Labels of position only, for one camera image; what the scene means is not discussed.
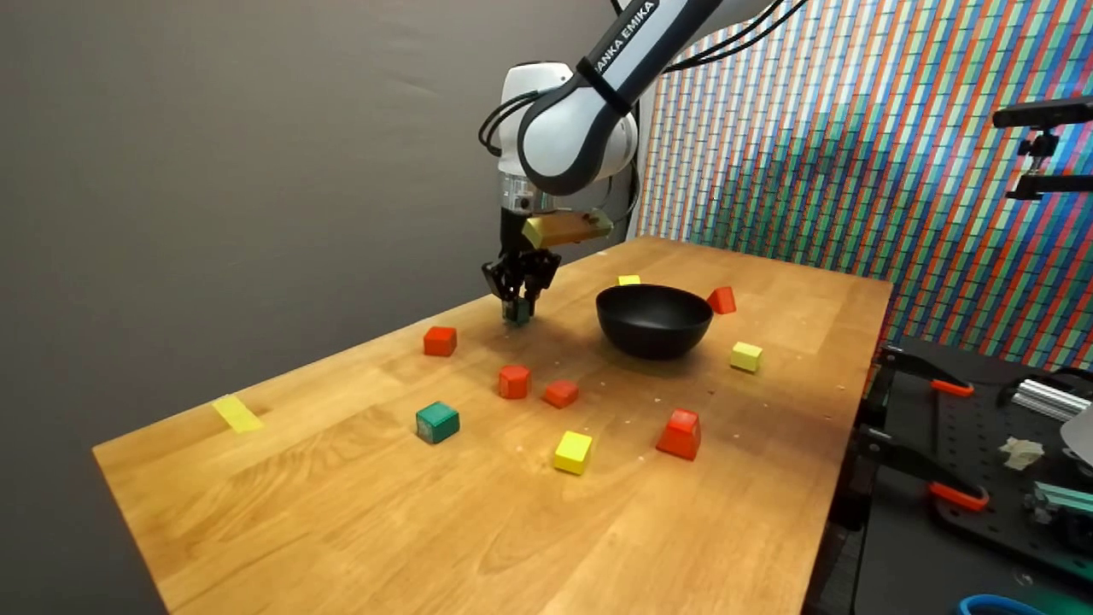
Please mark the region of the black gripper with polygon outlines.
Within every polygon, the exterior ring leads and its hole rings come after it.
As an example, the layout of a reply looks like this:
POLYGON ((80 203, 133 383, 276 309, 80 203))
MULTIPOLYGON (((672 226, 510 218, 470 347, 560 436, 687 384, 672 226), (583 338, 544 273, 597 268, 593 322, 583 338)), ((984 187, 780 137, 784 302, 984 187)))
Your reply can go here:
POLYGON ((510 248, 483 267, 490 289, 502 300, 502 318, 528 324, 538 296, 552 282, 560 257, 549 248, 510 248))

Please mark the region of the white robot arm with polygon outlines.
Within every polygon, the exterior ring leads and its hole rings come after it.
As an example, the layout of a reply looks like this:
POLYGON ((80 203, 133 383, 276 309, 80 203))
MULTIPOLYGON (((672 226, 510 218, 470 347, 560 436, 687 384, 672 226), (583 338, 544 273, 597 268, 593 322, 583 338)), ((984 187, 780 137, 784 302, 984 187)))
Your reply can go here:
POLYGON ((560 257, 525 226, 560 218, 552 197, 628 168, 639 146, 637 101, 672 54, 717 13, 721 0, 628 0, 577 61, 522 61, 502 77, 478 142, 502 174, 498 257, 483 267, 510 324, 538 314, 560 257))

